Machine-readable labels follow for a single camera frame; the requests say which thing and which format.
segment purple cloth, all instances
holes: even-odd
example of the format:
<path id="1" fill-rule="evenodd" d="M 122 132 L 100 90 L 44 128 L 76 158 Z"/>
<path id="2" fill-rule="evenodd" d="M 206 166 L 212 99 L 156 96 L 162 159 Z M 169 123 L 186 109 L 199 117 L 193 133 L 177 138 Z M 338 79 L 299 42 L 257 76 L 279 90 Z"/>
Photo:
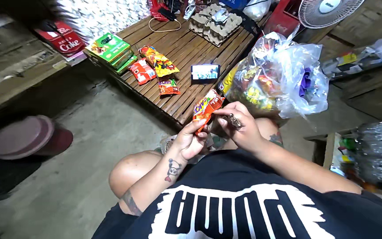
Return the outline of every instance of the purple cloth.
<path id="1" fill-rule="evenodd" d="M 310 76 L 311 70 L 310 70 L 310 68 L 305 68 L 304 71 L 305 71 L 305 73 L 303 74 L 303 79 L 301 80 L 300 90 L 298 93 L 300 97 L 304 97 L 304 93 L 310 87 L 309 76 Z"/>

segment tattoo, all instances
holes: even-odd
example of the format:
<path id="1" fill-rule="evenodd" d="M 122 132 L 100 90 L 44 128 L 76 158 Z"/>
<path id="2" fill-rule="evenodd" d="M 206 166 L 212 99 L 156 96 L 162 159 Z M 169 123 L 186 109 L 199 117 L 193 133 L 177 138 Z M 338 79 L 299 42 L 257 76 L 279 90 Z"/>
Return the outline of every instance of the tattoo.
<path id="1" fill-rule="evenodd" d="M 281 133 L 279 131 L 276 134 L 271 135 L 269 141 L 284 148 Z"/>
<path id="2" fill-rule="evenodd" d="M 134 198 L 132 197 L 129 189 L 126 191 L 126 193 L 122 196 L 121 199 L 126 203 L 126 206 L 128 206 L 129 210 L 133 215 L 140 216 L 142 214 L 141 210 L 135 204 Z"/>
<path id="3" fill-rule="evenodd" d="M 172 182 L 172 179 L 169 177 L 170 175 L 177 176 L 178 170 L 181 169 L 181 164 L 173 159 L 169 159 L 169 170 L 167 171 L 167 177 L 165 181 Z"/>

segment wooden bench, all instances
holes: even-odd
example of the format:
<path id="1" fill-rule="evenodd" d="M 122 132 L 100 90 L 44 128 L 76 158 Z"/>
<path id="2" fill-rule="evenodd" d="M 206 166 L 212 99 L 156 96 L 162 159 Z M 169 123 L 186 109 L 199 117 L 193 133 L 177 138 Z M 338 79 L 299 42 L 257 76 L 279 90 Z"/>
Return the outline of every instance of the wooden bench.
<path id="1" fill-rule="evenodd" d="M 258 24 L 262 26 L 269 14 Z M 206 95 L 206 93 L 217 86 L 217 83 L 208 85 L 191 85 L 191 66 L 199 64 L 219 64 L 221 65 L 219 80 L 222 80 L 228 72 L 235 66 L 239 57 L 246 50 L 249 44 L 254 44 L 252 34 L 240 27 L 231 35 L 220 47 L 206 41 L 194 32 L 190 31 L 189 21 L 178 17 L 182 24 L 180 30 L 170 32 L 152 32 L 148 27 L 151 17 L 141 20 L 130 27 L 119 32 L 117 35 L 132 46 L 138 59 L 140 55 L 138 49 L 144 45 L 152 45 L 160 53 L 170 59 L 180 70 L 174 74 L 180 95 L 160 97 L 157 79 L 144 85 L 139 85 L 130 71 L 123 75 L 118 75 L 113 69 L 109 73 L 122 87 L 126 87 L 148 103 L 156 106 L 163 114 L 171 117 L 179 127 L 189 122 L 192 118 L 194 105 Z M 169 30 L 178 27 L 177 22 L 151 22 L 154 30 Z"/>

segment hand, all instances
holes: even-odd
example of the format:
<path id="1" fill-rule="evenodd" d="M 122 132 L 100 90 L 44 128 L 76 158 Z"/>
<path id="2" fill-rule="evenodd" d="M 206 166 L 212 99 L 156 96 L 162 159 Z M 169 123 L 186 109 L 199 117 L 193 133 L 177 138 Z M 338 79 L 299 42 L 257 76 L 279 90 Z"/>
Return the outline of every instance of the hand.
<path id="1" fill-rule="evenodd" d="M 225 119 L 218 117 L 220 126 L 225 130 L 226 134 L 234 143 L 251 153 L 256 153 L 261 145 L 266 141 L 259 132 L 259 128 L 253 116 L 248 112 L 247 108 L 236 101 L 226 105 L 224 108 L 213 112 L 219 116 L 228 116 L 233 113 L 234 117 L 241 123 L 243 127 L 236 130 Z"/>
<path id="2" fill-rule="evenodd" d="M 195 135 L 195 132 L 206 122 L 206 119 L 195 120 L 187 124 L 173 141 L 171 149 L 179 151 L 179 155 L 185 160 L 189 160 L 197 155 L 205 146 L 208 137 L 208 127 Z"/>

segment white fan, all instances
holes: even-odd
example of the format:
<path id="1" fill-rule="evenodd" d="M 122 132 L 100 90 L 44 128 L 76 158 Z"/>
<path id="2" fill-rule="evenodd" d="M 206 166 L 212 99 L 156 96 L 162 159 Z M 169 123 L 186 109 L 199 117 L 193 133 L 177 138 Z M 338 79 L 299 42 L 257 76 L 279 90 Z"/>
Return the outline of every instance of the white fan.
<path id="1" fill-rule="evenodd" d="M 298 18 L 305 27 L 319 29 L 343 20 L 364 0 L 303 0 Z"/>

